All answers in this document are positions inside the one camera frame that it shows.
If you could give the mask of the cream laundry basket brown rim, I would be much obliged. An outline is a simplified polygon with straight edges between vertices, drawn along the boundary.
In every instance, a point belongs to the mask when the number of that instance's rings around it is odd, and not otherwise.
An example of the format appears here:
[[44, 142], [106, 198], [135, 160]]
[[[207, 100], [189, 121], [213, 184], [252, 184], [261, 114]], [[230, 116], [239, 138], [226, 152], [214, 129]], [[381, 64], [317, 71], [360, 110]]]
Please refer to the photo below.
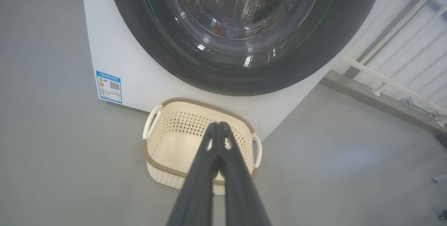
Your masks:
[[142, 153], [150, 176], [163, 185], [181, 189], [207, 126], [230, 125], [252, 178], [262, 160], [262, 142], [250, 123], [228, 110], [186, 98], [171, 98], [157, 105], [142, 134]]

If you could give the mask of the white front-load washing machine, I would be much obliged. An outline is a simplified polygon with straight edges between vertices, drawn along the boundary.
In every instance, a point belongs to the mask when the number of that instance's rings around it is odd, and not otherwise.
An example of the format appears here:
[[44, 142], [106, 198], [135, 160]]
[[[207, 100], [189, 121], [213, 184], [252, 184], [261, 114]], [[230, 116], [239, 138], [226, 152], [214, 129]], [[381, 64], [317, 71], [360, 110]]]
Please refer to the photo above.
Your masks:
[[351, 41], [308, 78], [268, 94], [228, 96], [194, 87], [165, 70], [139, 44], [115, 0], [83, 0], [91, 61], [96, 71], [121, 79], [122, 105], [151, 111], [171, 98], [186, 98], [228, 110], [257, 124], [265, 139], [309, 94], [343, 54], [353, 47], [389, 0], [376, 0]]

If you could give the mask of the white metal railing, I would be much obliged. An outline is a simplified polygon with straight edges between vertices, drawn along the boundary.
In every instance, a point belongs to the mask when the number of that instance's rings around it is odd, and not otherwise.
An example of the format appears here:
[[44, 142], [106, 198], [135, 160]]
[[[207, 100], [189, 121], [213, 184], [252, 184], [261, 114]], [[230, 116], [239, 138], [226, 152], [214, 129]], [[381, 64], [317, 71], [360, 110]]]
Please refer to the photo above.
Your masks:
[[447, 0], [389, 0], [336, 71], [447, 129]]

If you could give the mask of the black round glass washer door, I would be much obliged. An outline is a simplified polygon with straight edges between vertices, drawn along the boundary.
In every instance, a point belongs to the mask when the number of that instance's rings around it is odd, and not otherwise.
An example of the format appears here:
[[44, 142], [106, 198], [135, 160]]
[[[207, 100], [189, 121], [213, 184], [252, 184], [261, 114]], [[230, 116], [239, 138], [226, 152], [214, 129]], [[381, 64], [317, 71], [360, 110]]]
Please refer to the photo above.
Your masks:
[[181, 0], [115, 0], [139, 44], [165, 70], [202, 90], [255, 96], [292, 86], [353, 38], [376, 0], [288, 0], [284, 16], [249, 39], [204, 31]]

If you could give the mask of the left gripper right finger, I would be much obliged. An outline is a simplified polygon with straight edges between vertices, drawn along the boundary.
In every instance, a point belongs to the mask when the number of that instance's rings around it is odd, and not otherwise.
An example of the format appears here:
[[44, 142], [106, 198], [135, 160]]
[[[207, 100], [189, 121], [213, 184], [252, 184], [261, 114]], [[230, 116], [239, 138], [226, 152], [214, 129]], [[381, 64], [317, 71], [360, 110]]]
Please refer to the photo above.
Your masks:
[[272, 226], [229, 124], [215, 123], [214, 145], [225, 179], [226, 226]]

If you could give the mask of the blue energy label sticker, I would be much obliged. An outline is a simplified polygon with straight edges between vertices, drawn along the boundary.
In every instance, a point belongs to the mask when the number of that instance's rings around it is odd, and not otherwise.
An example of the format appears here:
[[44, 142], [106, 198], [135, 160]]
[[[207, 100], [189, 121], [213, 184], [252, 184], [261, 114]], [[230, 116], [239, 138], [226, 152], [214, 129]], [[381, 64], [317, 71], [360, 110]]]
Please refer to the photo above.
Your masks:
[[100, 99], [122, 104], [120, 78], [96, 71], [96, 82]]

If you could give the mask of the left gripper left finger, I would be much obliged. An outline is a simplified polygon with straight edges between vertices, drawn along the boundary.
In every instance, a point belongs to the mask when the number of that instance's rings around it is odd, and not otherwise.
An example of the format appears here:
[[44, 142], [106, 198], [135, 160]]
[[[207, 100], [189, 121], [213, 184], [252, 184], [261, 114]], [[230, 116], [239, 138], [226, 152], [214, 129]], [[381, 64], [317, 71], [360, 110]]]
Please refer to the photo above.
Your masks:
[[206, 129], [166, 226], [211, 226], [213, 183], [221, 167], [219, 123]]

